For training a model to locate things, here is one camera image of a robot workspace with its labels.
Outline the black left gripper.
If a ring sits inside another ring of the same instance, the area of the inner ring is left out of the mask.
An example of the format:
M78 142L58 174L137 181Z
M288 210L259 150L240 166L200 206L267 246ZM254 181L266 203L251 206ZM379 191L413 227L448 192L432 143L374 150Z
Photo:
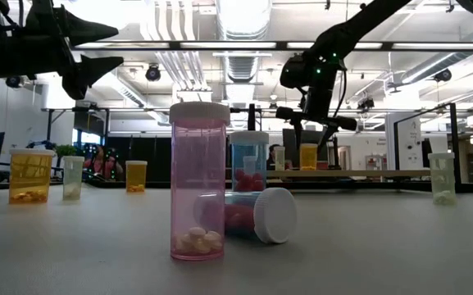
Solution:
M0 0L0 78L56 72L62 87L74 100L85 99L105 74L120 66L122 57L75 61L70 46L93 43L119 34L116 27L83 20L52 0L33 0L26 19L15 22L9 16L7 0Z

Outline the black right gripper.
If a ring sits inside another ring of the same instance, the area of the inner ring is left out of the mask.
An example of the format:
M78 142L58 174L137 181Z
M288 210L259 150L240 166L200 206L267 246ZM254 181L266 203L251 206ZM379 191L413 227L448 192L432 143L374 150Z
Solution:
M296 89L302 94L299 103L302 110L295 111L289 107L278 107L275 117L287 120L293 126L297 145L300 145L302 141L303 120L327 125L322 131L323 135L319 141L319 151L326 147L328 142L332 142L333 148L338 147L338 139L334 134L338 132L339 128L350 131L356 130L357 121L353 118L329 116L333 88L310 86L308 90L304 90L302 87L297 87Z

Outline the small orange pill bottle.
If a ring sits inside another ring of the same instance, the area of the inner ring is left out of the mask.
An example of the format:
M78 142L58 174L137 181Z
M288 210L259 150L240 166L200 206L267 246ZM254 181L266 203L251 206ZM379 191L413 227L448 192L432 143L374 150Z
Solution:
M318 145L315 143L302 143L299 149L299 169L316 170Z
M143 193L145 191L147 164L146 161L127 161L125 163L125 182L128 193Z

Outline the slim blue bottle red pills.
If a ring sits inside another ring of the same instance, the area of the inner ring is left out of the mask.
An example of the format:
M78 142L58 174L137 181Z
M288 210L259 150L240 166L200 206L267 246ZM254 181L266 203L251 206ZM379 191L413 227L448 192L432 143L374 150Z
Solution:
M261 192L266 188L269 134L244 130L230 135L232 189Z

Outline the tall pink pill bottle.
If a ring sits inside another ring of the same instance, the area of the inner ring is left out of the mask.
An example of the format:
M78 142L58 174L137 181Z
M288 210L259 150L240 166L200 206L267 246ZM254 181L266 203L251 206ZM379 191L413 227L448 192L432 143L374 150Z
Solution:
M180 102L170 109L171 256L221 257L225 246L227 106Z

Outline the large pale green pill bottle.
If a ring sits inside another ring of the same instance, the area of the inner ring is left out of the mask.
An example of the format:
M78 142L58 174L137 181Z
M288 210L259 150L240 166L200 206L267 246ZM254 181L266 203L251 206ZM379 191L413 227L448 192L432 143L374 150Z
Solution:
M454 154L452 152L430 153L430 181L435 205L457 204Z

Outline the large orange pill bottle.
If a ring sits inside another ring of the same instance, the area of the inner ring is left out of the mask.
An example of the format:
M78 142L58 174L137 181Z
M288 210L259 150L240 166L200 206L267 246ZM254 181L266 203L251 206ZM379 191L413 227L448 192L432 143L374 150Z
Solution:
M33 148L10 151L10 204L46 203L54 151Z

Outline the large black monitor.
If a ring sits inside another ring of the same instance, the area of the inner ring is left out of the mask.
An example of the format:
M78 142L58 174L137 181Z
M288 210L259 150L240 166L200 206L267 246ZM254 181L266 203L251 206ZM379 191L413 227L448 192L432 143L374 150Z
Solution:
M302 143L318 144L323 136L321 131L303 130L301 134ZM283 129L283 146L285 148L285 159L291 160L293 167L298 168L300 153L297 149L295 131L293 129ZM329 161L328 143L317 153L318 161Z

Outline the person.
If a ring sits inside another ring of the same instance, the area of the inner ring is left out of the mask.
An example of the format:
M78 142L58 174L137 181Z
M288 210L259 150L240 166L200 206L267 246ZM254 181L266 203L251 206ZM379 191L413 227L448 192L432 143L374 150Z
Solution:
M101 145L97 145L96 152L84 162L84 168L105 180L122 180L124 176L121 164L115 157L107 156Z
M275 148L278 146L279 144L272 144L269 146L269 154L266 161L267 170L275 170Z

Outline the wide blue bottle red pills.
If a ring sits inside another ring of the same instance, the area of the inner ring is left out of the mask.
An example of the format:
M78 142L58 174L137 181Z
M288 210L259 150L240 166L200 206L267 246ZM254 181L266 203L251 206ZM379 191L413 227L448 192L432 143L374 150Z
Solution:
M264 244L282 244L297 226L297 206L285 188L225 195L225 234L254 239Z

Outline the green potted plant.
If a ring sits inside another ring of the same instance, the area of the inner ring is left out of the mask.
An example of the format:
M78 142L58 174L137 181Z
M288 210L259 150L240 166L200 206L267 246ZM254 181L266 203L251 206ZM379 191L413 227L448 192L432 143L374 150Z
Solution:
M55 152L58 158L71 157L77 154L77 148L70 144L57 145Z

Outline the black slim monitor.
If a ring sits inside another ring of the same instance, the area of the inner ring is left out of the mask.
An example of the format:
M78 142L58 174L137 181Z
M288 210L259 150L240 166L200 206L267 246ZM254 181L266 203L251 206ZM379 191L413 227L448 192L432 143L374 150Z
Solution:
M421 141L421 155L422 155L422 165L424 168L430 168L429 155L433 152L431 142L429 138L424 138Z

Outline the black background frame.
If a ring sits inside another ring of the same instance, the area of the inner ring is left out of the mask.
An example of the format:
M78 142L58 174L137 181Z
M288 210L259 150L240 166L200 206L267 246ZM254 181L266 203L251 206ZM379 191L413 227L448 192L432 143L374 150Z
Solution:
M110 133L111 109L102 107L42 108L48 116L46 139L53 143L82 142L83 134L106 144Z

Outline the silver ceiling duct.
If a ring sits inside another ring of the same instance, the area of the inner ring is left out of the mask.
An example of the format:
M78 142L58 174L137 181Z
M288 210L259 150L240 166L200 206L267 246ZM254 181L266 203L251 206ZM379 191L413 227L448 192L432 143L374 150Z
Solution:
M272 0L215 0L218 39L262 41L271 21ZM225 99L250 103L261 58L258 52L224 52Z

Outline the black overhead station frame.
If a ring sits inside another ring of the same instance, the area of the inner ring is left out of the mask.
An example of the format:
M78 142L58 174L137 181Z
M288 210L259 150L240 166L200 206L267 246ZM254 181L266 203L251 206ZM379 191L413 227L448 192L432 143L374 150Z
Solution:
M310 48L304 41L125 41L110 40L85 43L74 51L293 51ZM354 52L473 52L473 42L360 42Z

